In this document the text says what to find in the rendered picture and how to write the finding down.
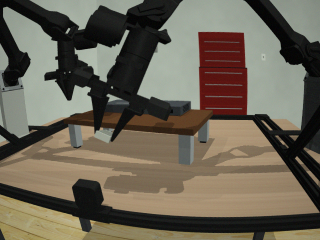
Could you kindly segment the brown wooden stand with grey legs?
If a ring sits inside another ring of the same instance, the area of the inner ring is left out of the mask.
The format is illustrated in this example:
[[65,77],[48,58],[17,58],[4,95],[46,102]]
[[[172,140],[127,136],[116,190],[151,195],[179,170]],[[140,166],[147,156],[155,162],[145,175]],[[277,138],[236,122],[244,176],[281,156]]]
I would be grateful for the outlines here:
[[[121,117],[119,112],[105,112],[101,128],[112,132]],[[198,132],[198,141],[209,140],[209,123],[213,110],[190,109],[182,115],[169,115],[167,121],[143,114],[135,115],[123,130],[178,135],[178,164],[191,165],[194,161],[194,135]],[[83,145],[81,126],[94,127],[93,110],[63,119],[68,124],[71,146]]]

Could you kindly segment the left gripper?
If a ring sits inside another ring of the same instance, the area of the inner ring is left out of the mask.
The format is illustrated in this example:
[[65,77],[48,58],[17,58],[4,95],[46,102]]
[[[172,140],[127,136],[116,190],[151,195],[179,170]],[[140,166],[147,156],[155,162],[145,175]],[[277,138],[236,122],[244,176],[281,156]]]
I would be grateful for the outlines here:
[[75,58],[78,57],[78,54],[75,54],[75,51],[59,52],[57,55],[55,60],[58,60],[58,69],[56,69],[56,71],[46,72],[44,81],[55,80],[66,99],[71,101],[75,85],[71,84],[69,80],[73,71],[80,69],[94,74],[94,69],[92,66],[76,67]]

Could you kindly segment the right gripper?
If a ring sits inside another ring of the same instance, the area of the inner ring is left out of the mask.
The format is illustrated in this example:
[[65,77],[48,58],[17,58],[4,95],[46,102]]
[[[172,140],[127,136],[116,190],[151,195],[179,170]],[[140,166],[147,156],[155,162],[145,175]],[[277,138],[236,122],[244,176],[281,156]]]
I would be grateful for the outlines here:
[[[149,115],[164,121],[168,120],[172,110],[168,102],[153,96],[148,99],[137,94],[150,64],[149,61],[124,51],[120,51],[115,61],[107,82],[99,80],[100,76],[81,69],[74,70],[69,79],[71,84],[81,88],[86,86],[91,88],[87,95],[91,97],[92,101],[94,134],[101,128],[106,105],[110,99],[108,94],[129,102],[129,106],[124,108],[113,131],[111,142],[135,115],[143,115],[145,109]],[[111,87],[119,89],[115,90]],[[131,95],[125,94],[125,91],[130,92]]]

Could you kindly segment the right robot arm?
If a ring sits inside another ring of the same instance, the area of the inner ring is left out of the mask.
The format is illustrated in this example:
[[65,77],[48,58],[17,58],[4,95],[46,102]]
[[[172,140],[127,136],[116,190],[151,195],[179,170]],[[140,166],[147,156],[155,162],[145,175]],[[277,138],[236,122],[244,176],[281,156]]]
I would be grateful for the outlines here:
[[[183,0],[144,0],[127,10],[126,15],[100,5],[90,16],[83,38],[112,48],[120,44],[125,30],[129,33],[121,48],[151,61],[158,43],[172,40],[167,29],[159,29]],[[279,39],[280,54],[290,65],[302,64],[310,77],[320,77],[320,43],[310,43],[295,32],[270,0],[244,0]]]

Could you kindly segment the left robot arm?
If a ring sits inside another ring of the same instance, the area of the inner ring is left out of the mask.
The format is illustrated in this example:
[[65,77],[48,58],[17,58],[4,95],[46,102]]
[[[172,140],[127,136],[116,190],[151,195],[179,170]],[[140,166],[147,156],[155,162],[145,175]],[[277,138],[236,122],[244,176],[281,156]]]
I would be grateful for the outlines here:
[[83,38],[85,29],[78,30],[79,26],[65,14],[46,10],[30,0],[0,0],[0,44],[8,57],[8,66],[1,74],[5,87],[18,86],[18,78],[24,76],[31,63],[28,53],[19,50],[4,20],[5,7],[39,24],[52,41],[57,41],[57,53],[92,49],[98,45]]

